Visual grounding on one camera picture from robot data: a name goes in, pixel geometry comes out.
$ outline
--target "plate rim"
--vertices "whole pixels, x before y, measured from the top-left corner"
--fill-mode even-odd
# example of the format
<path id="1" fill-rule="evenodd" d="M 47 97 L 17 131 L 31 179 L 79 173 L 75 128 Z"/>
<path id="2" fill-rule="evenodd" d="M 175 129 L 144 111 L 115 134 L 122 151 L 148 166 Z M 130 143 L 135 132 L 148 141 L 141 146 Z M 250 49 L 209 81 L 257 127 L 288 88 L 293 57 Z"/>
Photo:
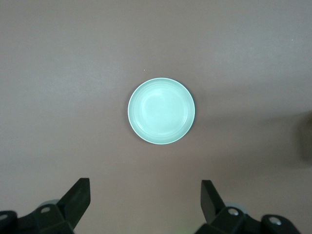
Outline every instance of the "plate rim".
<path id="1" fill-rule="evenodd" d="M 175 139 L 175 140 L 173 140 L 173 141 L 170 141 L 170 142 L 165 142 L 165 143 L 156 143 L 156 142 L 152 142 L 152 141 L 150 141 L 150 140 L 145 139 L 145 138 L 142 137 L 140 134 L 138 134 L 137 131 L 135 130 L 135 128 L 133 127 L 132 123 L 131 123 L 130 115 L 129 115 L 130 103 L 131 103 L 131 101 L 132 101 L 134 95 L 135 95 L 135 94 L 138 92 L 138 90 L 140 89 L 140 87 L 143 86 L 143 85 L 145 85 L 145 84 L 148 83 L 148 82 L 155 81 L 155 80 L 158 80 L 158 79 L 170 80 L 170 81 L 173 81 L 173 82 L 177 83 L 178 85 L 182 86 L 182 87 L 186 90 L 186 92 L 190 95 L 191 100 L 192 100 L 192 104 L 193 104 L 193 107 L 194 107 L 194 114 L 192 115 L 192 122 L 191 122 L 189 128 L 187 129 L 187 131 L 186 131 L 182 136 L 180 136 L 179 138 L 177 138 L 177 139 Z M 130 123 L 130 125 L 131 125 L 131 128 L 132 128 L 133 131 L 136 133 L 136 135 L 138 135 L 141 139 L 143 139 L 144 141 L 147 141 L 147 142 L 149 142 L 149 143 L 151 143 L 151 144 L 166 145 L 166 144 L 171 144 L 171 143 L 174 143 L 174 142 L 180 140 L 180 139 L 181 139 L 182 137 L 184 137 L 184 136 L 189 132 L 189 130 L 191 129 L 191 127 L 192 127 L 192 125 L 193 125 L 193 123 L 194 123 L 194 119 L 195 119 L 195 102 L 194 102 L 193 96 L 191 95 L 190 91 L 189 91 L 182 83 L 180 83 L 180 82 L 178 82 L 178 81 L 176 81 L 175 79 L 172 79 L 172 78 L 158 77 L 158 78 L 149 79 L 149 80 L 147 80 L 147 81 L 141 83 L 141 84 L 134 90 L 134 92 L 132 93 L 132 95 L 131 95 L 131 97 L 130 97 L 130 99 L 129 99 L 129 103 L 128 103 L 128 121 L 129 121 L 129 123 Z"/>

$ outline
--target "light green plate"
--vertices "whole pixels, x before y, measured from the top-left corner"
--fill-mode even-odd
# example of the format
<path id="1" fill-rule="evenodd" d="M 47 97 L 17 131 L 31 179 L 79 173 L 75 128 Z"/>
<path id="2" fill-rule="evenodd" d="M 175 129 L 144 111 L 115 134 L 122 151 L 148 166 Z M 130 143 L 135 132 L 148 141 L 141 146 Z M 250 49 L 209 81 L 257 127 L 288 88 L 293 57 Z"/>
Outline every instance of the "light green plate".
<path id="1" fill-rule="evenodd" d="M 139 137 L 153 144 L 181 139 L 191 128 L 195 105 L 190 92 L 169 78 L 150 79 L 132 94 L 129 122 Z"/>

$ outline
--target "screw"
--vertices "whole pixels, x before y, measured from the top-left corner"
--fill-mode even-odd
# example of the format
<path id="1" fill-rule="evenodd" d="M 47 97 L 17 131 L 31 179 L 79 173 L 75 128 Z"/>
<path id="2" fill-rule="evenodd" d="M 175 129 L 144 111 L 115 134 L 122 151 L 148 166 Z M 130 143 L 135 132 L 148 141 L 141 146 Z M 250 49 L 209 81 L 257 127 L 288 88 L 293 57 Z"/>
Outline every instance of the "screw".
<path id="1" fill-rule="evenodd" d="M 238 216 L 239 215 L 238 211 L 236 209 L 234 209 L 234 208 L 230 208 L 228 211 L 229 211 L 229 213 L 231 215 L 234 215 L 234 216 Z"/>
<path id="2" fill-rule="evenodd" d="M 7 217 L 8 217 L 7 214 L 0 215 L 0 220 L 4 220 L 4 219 L 6 219 Z"/>
<path id="3" fill-rule="evenodd" d="M 272 224 L 275 224 L 275 225 L 281 225 L 281 224 L 282 224 L 281 220 L 279 220 L 278 218 L 273 217 L 273 216 L 269 218 L 269 221 L 270 221 Z"/>
<path id="4" fill-rule="evenodd" d="M 50 207 L 44 207 L 42 208 L 41 213 L 47 213 L 49 211 L 50 211 Z"/>

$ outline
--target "round plate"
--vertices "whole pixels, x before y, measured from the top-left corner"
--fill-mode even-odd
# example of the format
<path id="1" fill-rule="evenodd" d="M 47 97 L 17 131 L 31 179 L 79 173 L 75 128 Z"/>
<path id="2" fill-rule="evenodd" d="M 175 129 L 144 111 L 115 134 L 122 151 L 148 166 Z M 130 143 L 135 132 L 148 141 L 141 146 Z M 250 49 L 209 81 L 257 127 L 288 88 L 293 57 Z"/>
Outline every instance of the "round plate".
<path id="1" fill-rule="evenodd" d="M 169 78 L 150 79 L 132 94 L 129 122 L 139 137 L 153 144 L 169 144 L 191 128 L 195 105 L 190 92 Z"/>

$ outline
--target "table surface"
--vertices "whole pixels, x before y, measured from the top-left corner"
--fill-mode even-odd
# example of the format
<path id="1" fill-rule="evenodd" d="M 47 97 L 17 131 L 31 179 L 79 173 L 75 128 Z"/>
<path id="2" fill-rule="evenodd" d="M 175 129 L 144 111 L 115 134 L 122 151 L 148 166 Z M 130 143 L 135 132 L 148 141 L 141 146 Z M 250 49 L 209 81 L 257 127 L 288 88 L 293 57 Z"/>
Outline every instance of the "table surface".
<path id="1" fill-rule="evenodd" d="M 91 181 L 83 233 L 192 234 L 200 183 L 255 219 L 312 232 L 312 1 L 0 1 L 0 210 L 19 216 Z M 168 77 L 195 101 L 181 140 L 153 145 L 127 105 Z"/>

